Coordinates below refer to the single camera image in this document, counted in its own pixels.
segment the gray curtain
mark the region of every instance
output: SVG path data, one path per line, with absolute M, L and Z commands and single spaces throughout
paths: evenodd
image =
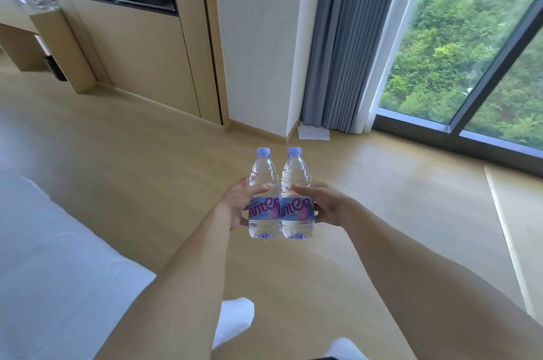
M 391 0 L 319 0 L 301 119 L 353 133 Z

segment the foliage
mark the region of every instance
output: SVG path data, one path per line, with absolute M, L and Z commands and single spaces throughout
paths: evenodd
M 448 123 L 533 0 L 417 0 L 381 107 Z M 543 149 L 543 30 L 467 129 Z

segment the person's left hand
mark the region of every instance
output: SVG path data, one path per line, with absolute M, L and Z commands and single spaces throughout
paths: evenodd
M 249 186 L 249 178 L 243 177 L 228 187 L 217 203 L 217 207 L 222 212 L 226 211 L 229 213 L 229 218 L 231 219 L 230 230 L 234 230 L 240 224 L 248 225 L 247 219 L 241 215 L 241 212 L 249 205 L 251 197 L 267 192 L 272 186 L 272 183 Z

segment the bottle cap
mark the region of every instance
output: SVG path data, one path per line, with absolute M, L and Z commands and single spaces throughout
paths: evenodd
M 289 156 L 299 156 L 300 154 L 302 154 L 302 148 L 301 147 L 289 147 L 287 152 L 288 152 Z
M 260 147 L 256 150 L 256 154 L 259 156 L 269 156 L 271 153 L 268 147 Z

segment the desk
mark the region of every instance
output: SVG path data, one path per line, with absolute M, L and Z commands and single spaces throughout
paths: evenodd
M 96 84 L 96 77 L 79 47 L 62 10 L 41 10 L 0 0 L 0 46 L 21 71 L 46 70 L 39 34 L 64 76 L 81 93 Z

